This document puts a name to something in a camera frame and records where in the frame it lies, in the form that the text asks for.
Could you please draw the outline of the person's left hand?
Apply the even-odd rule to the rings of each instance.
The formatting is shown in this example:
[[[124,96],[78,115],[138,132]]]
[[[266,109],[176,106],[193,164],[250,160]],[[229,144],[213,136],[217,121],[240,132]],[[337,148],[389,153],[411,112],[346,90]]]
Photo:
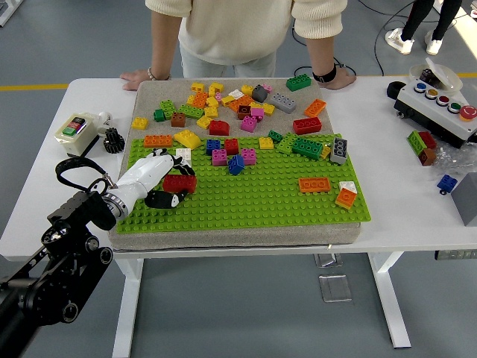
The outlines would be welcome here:
[[[339,90],[353,84],[357,79],[353,73],[349,73],[345,68],[337,67],[336,70],[336,76],[332,81],[326,83],[319,82],[318,85],[328,90]]]

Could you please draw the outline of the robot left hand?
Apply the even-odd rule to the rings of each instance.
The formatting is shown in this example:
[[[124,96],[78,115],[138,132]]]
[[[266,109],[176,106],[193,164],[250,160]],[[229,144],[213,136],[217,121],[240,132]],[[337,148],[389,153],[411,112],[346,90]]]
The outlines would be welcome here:
[[[164,148],[157,149],[137,160],[119,178],[115,187],[104,194],[103,199],[118,220],[129,216],[139,199],[143,199],[151,208],[174,208],[184,200],[186,190],[173,194],[154,189],[172,169],[177,169],[181,174],[188,176],[195,173],[181,156],[169,154]]]

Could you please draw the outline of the person's right hand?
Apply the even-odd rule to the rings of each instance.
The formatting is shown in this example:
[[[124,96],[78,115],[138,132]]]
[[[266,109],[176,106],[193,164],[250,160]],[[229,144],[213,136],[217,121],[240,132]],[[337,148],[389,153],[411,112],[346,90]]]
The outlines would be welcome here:
[[[126,91],[137,91],[142,82],[150,80],[146,69],[138,69],[133,72],[122,72],[120,78],[125,81],[122,89]]]

